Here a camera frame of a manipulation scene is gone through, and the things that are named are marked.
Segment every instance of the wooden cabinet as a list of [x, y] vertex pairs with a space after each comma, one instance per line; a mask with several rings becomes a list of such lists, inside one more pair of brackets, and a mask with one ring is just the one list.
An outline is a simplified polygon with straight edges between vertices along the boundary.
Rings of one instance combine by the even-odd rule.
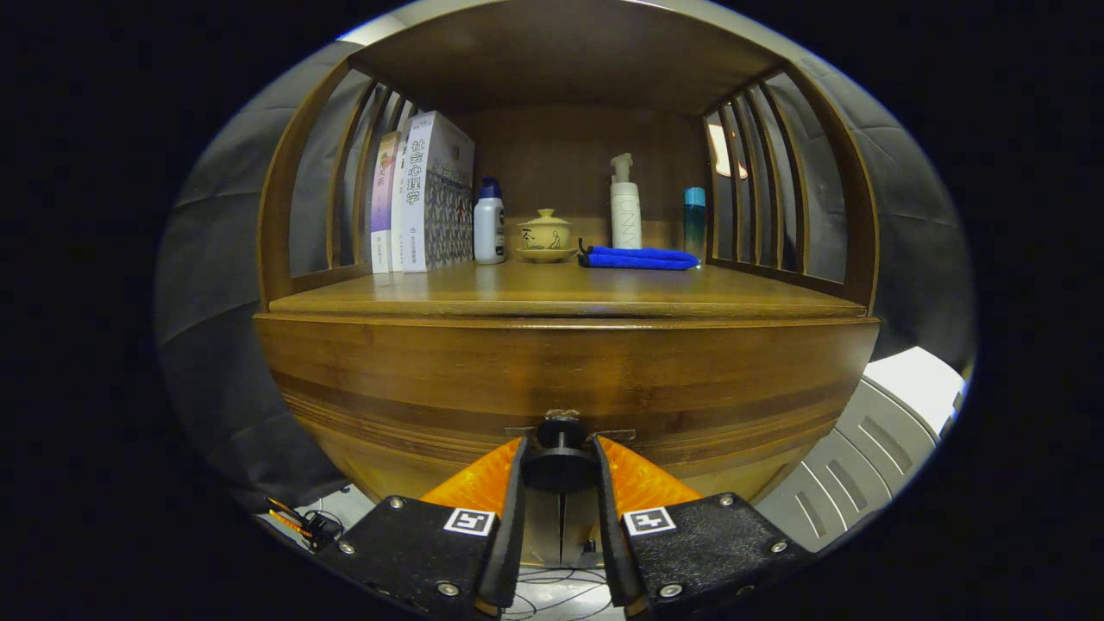
[[[330, 269], [293, 277], [296, 171], [315, 120], [351, 72], [370, 80], [337, 146], [333, 186], [319, 191], [327, 197], [319, 218], [328, 222]], [[763, 151], [769, 178], [750, 202], [715, 200], [710, 154], [719, 151], [710, 148], [708, 118], [721, 113], [740, 124], [732, 103], [769, 103], [764, 81], [781, 74], [806, 97], [836, 155], [847, 200], [843, 282], [805, 273], [800, 167], [786, 179], [777, 172], [783, 158], [799, 160], [792, 141]], [[751, 90], [765, 98], [750, 97]], [[679, 249], [681, 190], [704, 187], [707, 264], [687, 272], [587, 270], [509, 256], [499, 265], [372, 275], [354, 244], [353, 263], [341, 265], [340, 214], [349, 198], [339, 189], [342, 167], [358, 150], [358, 167], [374, 161], [373, 136], [426, 109], [475, 140], [476, 176], [500, 180], [508, 224], [554, 208], [587, 244], [607, 244], [608, 161], [631, 151], [646, 243]], [[774, 119], [786, 134], [776, 106], [752, 113], [760, 126]], [[358, 147], [351, 137], [361, 123], [368, 129]], [[757, 139], [750, 126], [725, 127], [730, 160], [737, 129], [744, 140]], [[783, 182], [798, 190], [786, 210]], [[364, 221], [361, 185], [359, 178], [351, 197], [354, 231]], [[735, 223], [749, 219], [732, 218], [733, 210], [752, 210], [753, 239], [769, 252], [750, 262], [718, 256], [725, 210], [724, 221]], [[784, 212], [798, 219], [790, 270], [782, 265]], [[634, 430], [627, 445], [702, 494], [751, 498], [836, 425], [878, 333], [869, 313], [878, 271], [873, 196], [830, 99], [769, 50], [676, 11], [622, 0], [481, 4], [351, 54], [308, 95], [280, 139], [257, 249], [263, 299], [255, 325], [273, 377], [297, 419], [373, 499], [421, 496], [552, 409], [577, 410], [594, 431]]]

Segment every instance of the teal bottle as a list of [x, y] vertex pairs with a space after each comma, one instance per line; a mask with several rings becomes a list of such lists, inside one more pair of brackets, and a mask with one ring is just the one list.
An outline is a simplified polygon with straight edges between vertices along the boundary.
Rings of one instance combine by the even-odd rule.
[[698, 266], [705, 260], [705, 190], [682, 190], [682, 251], [698, 257]]

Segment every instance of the pump dispenser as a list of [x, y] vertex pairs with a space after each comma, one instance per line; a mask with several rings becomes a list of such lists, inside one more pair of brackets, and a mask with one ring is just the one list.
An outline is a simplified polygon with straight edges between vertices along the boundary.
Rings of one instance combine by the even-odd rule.
[[613, 225], [613, 248], [640, 249], [640, 191], [628, 180], [633, 155], [622, 154], [609, 160], [614, 175], [609, 177], [609, 210]]

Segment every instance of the cable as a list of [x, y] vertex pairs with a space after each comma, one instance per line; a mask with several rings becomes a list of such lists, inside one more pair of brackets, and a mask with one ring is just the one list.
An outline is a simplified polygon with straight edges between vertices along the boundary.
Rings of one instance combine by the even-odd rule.
[[603, 610], [609, 608], [609, 606], [613, 604], [613, 602], [614, 602], [614, 598], [611, 597], [609, 601], [607, 601], [606, 604], [603, 606], [602, 608], [595, 610], [594, 612], [592, 612], [590, 614], [586, 614], [584, 617], [576, 617], [574, 619], [570, 619], [569, 621], [583, 621], [584, 619], [590, 619], [591, 617], [594, 617], [595, 614], [597, 614], [597, 613], [602, 612]]
[[305, 517], [306, 519], [310, 519], [310, 517], [309, 517], [309, 516], [310, 516], [310, 514], [312, 514], [312, 513], [318, 513], [318, 514], [321, 514], [321, 515], [328, 515], [328, 516], [332, 517], [332, 518], [333, 518], [333, 522], [337, 522], [337, 523], [338, 523], [338, 526], [339, 526], [339, 527], [341, 528], [341, 533], [340, 533], [340, 534], [338, 534], [338, 537], [340, 537], [341, 535], [344, 535], [344, 523], [343, 523], [343, 522], [341, 522], [341, 518], [340, 518], [340, 517], [338, 517], [338, 516], [333, 515], [332, 513], [330, 513], [330, 512], [328, 512], [328, 511], [322, 511], [322, 509], [310, 509], [310, 511], [308, 511], [307, 513], [305, 513], [305, 514], [302, 515], [302, 517]]
[[[527, 617], [520, 617], [520, 618], [511, 618], [511, 619], [512, 619], [512, 621], [526, 621], [527, 619], [532, 619], [533, 617], [535, 617], [535, 615], [537, 615], [537, 613], [538, 613], [538, 612], [543, 612], [543, 611], [545, 611], [545, 610], [549, 610], [549, 609], [552, 609], [552, 608], [555, 608], [555, 607], [558, 607], [558, 606], [560, 606], [560, 604], [563, 604], [563, 603], [567, 603], [569, 601], [571, 601], [571, 600], [573, 600], [573, 599], [575, 599], [575, 598], [577, 598], [577, 597], [580, 597], [580, 596], [585, 596], [586, 593], [588, 593], [588, 592], [593, 591], [594, 589], [597, 589], [598, 587], [602, 587], [602, 586], [604, 586], [604, 585], [595, 585], [595, 586], [591, 587], [590, 589], [586, 589], [586, 590], [584, 590], [584, 591], [580, 591], [580, 592], [577, 592], [577, 593], [575, 593], [575, 594], [571, 596], [570, 598], [567, 598], [567, 599], [564, 599], [564, 600], [560, 600], [560, 601], [558, 601], [558, 602], [555, 602], [555, 603], [553, 603], [553, 604], [549, 604], [549, 606], [545, 606], [545, 607], [542, 607], [542, 608], [537, 608], [537, 607], [533, 607], [533, 610], [532, 610], [532, 612], [527, 612], [527, 613], [522, 613], [522, 612], [514, 612], [514, 613], [512, 613], [512, 614], [527, 614]], [[606, 607], [608, 607], [608, 606], [609, 606], [608, 603], [607, 603], [606, 606], [603, 606], [603, 607], [602, 607], [602, 610], [605, 610], [605, 609], [606, 609]], [[595, 611], [595, 612], [593, 612], [593, 613], [591, 613], [591, 614], [593, 615], [593, 614], [596, 614], [597, 612], [601, 612], [601, 610], [599, 610], [599, 611]]]
[[[526, 599], [526, 597], [524, 597], [524, 596], [522, 596], [521, 593], [514, 593], [514, 594], [513, 594], [513, 597], [516, 597], [516, 598], [520, 598], [520, 599], [521, 599], [521, 601], [523, 601], [523, 602], [526, 602], [526, 603], [528, 603], [528, 604], [529, 604], [529, 608], [532, 608], [532, 609], [533, 609], [533, 610], [532, 610], [532, 612], [527, 612], [526, 614], [537, 614], [537, 607], [535, 607], [535, 606], [533, 606], [533, 602], [531, 602], [531, 601], [529, 601], [528, 599]], [[501, 614], [501, 617], [505, 617], [505, 615], [507, 615], [507, 614], [521, 614], [521, 613], [520, 613], [520, 612], [513, 612], [513, 613], [510, 613], [510, 612], [503, 612], [503, 613]]]
[[[521, 582], [523, 585], [558, 585], [560, 582], [563, 582], [567, 578], [534, 578], [532, 580], [518, 580], [518, 582]], [[605, 585], [606, 583], [603, 580], [590, 580], [587, 578], [572, 578], [571, 580], [574, 581], [574, 582], [583, 582], [583, 583], [586, 583], [586, 585]]]
[[533, 571], [521, 573], [521, 576], [535, 576], [538, 573], [549, 573], [551, 571], [571, 571], [572, 573], [575, 573], [575, 572], [590, 573], [591, 576], [594, 576], [595, 578], [599, 578], [602, 580], [606, 579], [605, 575], [599, 573], [599, 572], [597, 572], [597, 571], [595, 571], [593, 569], [580, 569], [580, 568], [576, 568], [576, 567], [549, 567], [549, 568], [545, 568], [545, 569], [535, 569]]
[[[567, 570], [567, 568], [563, 568], [563, 569], [542, 569], [540, 571], [532, 571], [532, 572], [529, 572], [529, 573], [522, 573], [521, 576], [524, 577], [526, 579], [524, 580], [519, 580], [519, 581], [521, 581], [521, 582], [538, 583], [538, 582], [532, 582], [532, 581], [533, 580], [566, 580], [566, 579], [571, 578], [572, 580], [580, 580], [580, 581], [584, 581], [584, 582], [599, 582], [602, 585], [606, 583], [606, 577], [605, 576], [603, 576], [602, 573], [598, 573], [597, 571], [591, 571], [588, 569], [572, 569], [571, 573], [569, 573], [567, 576], [559, 577], [559, 578], [552, 577], [552, 576], [550, 576], [548, 578], [531, 578], [532, 576], [534, 576], [537, 573], [546, 573], [549, 571], [566, 571], [566, 570]], [[590, 576], [593, 576], [593, 577], [597, 578], [598, 580], [587, 580], [586, 578], [572, 578], [572, 575], [575, 573], [575, 572], [588, 573]]]

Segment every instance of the lamp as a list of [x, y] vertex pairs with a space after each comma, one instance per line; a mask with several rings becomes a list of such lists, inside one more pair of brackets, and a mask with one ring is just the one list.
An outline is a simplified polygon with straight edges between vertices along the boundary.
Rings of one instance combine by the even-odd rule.
[[[716, 173], [732, 177], [732, 170], [729, 168], [729, 143], [724, 139], [724, 129], [720, 125], [709, 125], [709, 141], [713, 148], [713, 159], [716, 161]], [[740, 168], [740, 178], [746, 179], [747, 170], [744, 166], [737, 161], [736, 167]]]

